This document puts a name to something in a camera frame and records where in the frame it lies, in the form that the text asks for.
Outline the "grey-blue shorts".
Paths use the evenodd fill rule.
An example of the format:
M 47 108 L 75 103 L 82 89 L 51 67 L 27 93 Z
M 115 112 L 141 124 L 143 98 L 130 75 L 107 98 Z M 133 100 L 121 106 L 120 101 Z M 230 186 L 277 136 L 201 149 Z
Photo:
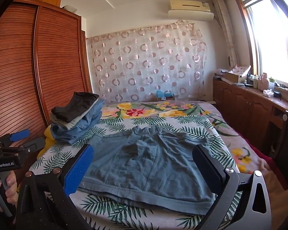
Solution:
M 205 215 L 215 195 L 192 158 L 192 138 L 158 126 L 130 130 L 90 140 L 94 158 L 79 189 L 134 207 L 162 207 L 186 214 Z

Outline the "folded blue jeans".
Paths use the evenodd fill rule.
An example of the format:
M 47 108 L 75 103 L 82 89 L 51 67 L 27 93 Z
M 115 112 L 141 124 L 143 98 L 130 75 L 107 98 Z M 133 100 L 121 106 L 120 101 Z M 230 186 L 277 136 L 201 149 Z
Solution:
M 98 123 L 102 116 L 104 100 L 98 100 L 94 106 L 80 119 L 74 127 L 66 129 L 63 126 L 52 124 L 50 132 L 56 142 L 74 144 L 89 129 Z

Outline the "floral blanket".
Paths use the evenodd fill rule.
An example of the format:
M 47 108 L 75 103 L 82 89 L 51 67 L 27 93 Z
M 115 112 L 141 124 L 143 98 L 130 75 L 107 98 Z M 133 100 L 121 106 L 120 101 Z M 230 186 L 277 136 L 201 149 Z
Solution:
M 123 130 L 123 124 L 133 126 L 159 125 L 181 131 L 193 137 L 213 134 L 214 144 L 224 143 L 241 173 L 255 170 L 263 174 L 272 171 L 271 165 L 257 154 L 250 144 L 223 119 L 221 113 L 210 103 L 200 101 L 163 101 L 156 103 L 119 103 L 102 109 L 101 124 L 109 131 Z

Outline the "folded grey garment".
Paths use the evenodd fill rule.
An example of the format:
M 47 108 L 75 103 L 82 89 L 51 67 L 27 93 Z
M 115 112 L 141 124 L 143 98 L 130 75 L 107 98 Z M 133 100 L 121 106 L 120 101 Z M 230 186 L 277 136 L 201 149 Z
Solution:
M 57 124 L 62 126 L 63 128 L 70 130 L 72 129 L 86 114 L 88 114 L 88 112 L 94 107 L 94 105 L 96 103 L 99 102 L 99 99 L 97 99 L 92 106 L 86 110 L 85 112 L 83 112 L 82 114 L 80 114 L 79 116 L 77 116 L 75 119 L 73 119 L 71 122 L 65 122 L 61 119 L 58 119 L 53 113 L 50 114 L 50 120 L 52 123 Z

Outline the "palm leaf print bedsheet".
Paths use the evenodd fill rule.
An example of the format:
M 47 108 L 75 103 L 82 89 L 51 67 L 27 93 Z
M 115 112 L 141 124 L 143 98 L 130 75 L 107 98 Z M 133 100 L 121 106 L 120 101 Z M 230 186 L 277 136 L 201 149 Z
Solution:
M 31 171 L 63 167 L 86 143 L 94 158 L 71 199 L 92 229 L 194 229 L 216 199 L 192 159 L 195 145 L 237 169 L 207 117 L 175 116 L 102 119 L 74 144 L 54 144 Z

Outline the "folded black garment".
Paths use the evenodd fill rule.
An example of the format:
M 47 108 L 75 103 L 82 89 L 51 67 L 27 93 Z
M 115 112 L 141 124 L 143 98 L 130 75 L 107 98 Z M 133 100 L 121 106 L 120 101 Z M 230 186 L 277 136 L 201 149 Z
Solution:
M 66 106 L 55 106 L 51 113 L 57 119 L 69 123 L 89 110 L 98 99 L 98 94 L 74 92 L 71 101 Z

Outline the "wooden side cabinet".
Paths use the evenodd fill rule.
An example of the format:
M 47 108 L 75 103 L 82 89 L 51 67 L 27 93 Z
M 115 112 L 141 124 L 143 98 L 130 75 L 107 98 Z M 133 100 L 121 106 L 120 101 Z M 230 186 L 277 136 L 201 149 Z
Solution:
M 223 119 L 264 155 L 276 158 L 288 121 L 288 102 L 251 87 L 213 79 L 213 100 Z

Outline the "wooden louvred wardrobe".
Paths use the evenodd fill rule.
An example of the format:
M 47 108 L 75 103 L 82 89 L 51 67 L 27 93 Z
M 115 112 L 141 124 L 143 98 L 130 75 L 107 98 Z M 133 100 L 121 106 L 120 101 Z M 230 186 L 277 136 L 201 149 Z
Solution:
M 0 17 L 0 136 L 39 137 L 51 109 L 91 91 L 80 16 L 61 0 L 11 0 Z

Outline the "blue toy on box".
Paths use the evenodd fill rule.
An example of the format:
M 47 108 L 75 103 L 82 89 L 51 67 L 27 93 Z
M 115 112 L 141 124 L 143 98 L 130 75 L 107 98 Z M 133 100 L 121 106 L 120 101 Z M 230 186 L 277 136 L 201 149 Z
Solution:
M 163 92 L 161 90 L 157 90 L 156 91 L 156 99 L 158 101 L 175 100 L 175 95 L 170 91 Z

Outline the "cardboard box with papers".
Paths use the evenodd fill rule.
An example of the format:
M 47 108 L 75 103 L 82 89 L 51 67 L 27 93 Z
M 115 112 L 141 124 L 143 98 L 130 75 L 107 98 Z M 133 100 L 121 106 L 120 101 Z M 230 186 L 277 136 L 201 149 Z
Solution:
M 236 65 L 232 70 L 225 72 L 224 78 L 231 83 L 243 83 L 250 69 L 250 65 L 247 67 L 241 67 Z

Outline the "white bottles on counter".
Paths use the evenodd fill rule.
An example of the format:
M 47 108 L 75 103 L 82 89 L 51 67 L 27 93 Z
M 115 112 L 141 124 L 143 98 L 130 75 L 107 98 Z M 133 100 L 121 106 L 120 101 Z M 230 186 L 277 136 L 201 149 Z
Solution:
M 270 80 L 268 79 L 267 73 L 263 73 L 261 76 L 255 75 L 253 77 L 253 87 L 261 91 L 268 90 L 270 86 Z

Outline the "circle pattern sheer curtain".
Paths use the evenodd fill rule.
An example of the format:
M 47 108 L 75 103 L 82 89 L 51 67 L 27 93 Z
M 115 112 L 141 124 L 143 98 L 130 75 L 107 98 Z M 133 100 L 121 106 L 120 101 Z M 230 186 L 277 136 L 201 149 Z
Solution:
M 107 103 L 150 102 L 160 93 L 205 97 L 207 45 L 193 23 L 117 31 L 86 40 L 93 90 Z

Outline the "wall air conditioner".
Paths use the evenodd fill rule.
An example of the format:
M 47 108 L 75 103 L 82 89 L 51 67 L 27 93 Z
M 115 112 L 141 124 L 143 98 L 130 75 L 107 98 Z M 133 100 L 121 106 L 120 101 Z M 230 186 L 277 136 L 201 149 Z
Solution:
M 170 0 L 169 19 L 211 21 L 214 14 L 206 2 Z

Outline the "window with wooden frame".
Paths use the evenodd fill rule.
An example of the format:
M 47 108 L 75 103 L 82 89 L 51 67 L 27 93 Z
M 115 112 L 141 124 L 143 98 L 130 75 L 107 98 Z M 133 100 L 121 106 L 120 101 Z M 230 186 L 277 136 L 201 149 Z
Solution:
M 274 0 L 236 0 L 246 27 L 251 73 L 288 87 L 288 17 Z

